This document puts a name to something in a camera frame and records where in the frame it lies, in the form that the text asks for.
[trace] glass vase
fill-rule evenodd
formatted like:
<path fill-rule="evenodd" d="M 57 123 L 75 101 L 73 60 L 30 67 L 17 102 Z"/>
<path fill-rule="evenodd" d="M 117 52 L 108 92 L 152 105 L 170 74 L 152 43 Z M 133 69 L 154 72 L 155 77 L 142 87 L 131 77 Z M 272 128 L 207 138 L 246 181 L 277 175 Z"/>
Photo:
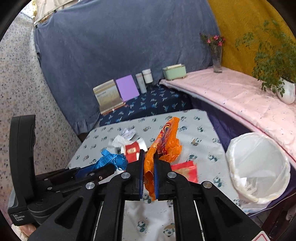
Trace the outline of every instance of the glass vase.
<path fill-rule="evenodd" d="M 222 73 L 221 60 L 222 60 L 222 46 L 211 46 L 211 54 L 214 65 L 214 73 Z"/>

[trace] metal screw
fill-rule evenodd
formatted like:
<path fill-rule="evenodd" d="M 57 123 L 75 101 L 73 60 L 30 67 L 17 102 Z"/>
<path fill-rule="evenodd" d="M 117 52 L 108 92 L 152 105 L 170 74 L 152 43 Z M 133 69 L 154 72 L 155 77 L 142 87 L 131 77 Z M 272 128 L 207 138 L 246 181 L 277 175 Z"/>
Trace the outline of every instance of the metal screw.
<path fill-rule="evenodd" d="M 176 176 L 177 176 L 177 174 L 175 172 L 169 172 L 168 173 L 169 178 L 175 178 Z"/>
<path fill-rule="evenodd" d="M 93 182 L 89 182 L 85 185 L 86 189 L 93 189 L 95 184 Z"/>
<path fill-rule="evenodd" d="M 209 181 L 205 181 L 203 184 L 202 184 L 205 188 L 211 188 L 213 186 L 213 184 Z"/>
<path fill-rule="evenodd" d="M 129 178 L 131 175 L 128 173 L 128 172 L 123 172 L 122 174 L 121 174 L 121 177 L 122 178 L 124 178 L 124 179 L 127 179 L 127 178 Z"/>

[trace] purple card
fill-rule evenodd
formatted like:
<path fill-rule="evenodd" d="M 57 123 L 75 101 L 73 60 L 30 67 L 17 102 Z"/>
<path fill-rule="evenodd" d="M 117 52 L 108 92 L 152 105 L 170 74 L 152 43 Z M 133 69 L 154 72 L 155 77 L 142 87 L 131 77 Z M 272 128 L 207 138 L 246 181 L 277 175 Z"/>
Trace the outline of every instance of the purple card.
<path fill-rule="evenodd" d="M 123 101 L 139 96 L 139 91 L 131 75 L 115 80 Z"/>

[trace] green box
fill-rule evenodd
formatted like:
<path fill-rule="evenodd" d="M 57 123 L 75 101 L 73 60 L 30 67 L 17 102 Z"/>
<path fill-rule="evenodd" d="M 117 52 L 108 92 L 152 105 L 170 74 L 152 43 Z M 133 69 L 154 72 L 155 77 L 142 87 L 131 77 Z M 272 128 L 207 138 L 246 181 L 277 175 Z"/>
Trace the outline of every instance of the green box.
<path fill-rule="evenodd" d="M 186 76 L 184 64 L 177 64 L 163 68 L 163 74 L 167 80 L 175 80 Z"/>

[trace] red paper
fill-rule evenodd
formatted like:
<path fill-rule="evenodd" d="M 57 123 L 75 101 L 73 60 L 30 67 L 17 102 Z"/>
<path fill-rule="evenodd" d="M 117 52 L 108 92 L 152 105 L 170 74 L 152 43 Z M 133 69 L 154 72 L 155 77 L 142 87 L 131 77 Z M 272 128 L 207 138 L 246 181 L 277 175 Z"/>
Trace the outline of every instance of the red paper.
<path fill-rule="evenodd" d="M 188 181 L 197 183 L 197 168 L 193 161 L 178 163 L 171 166 L 172 171 L 187 178 Z"/>
<path fill-rule="evenodd" d="M 137 153 L 140 153 L 140 147 L 138 142 L 134 142 L 133 144 L 126 145 L 126 159 L 128 163 L 137 161 Z"/>

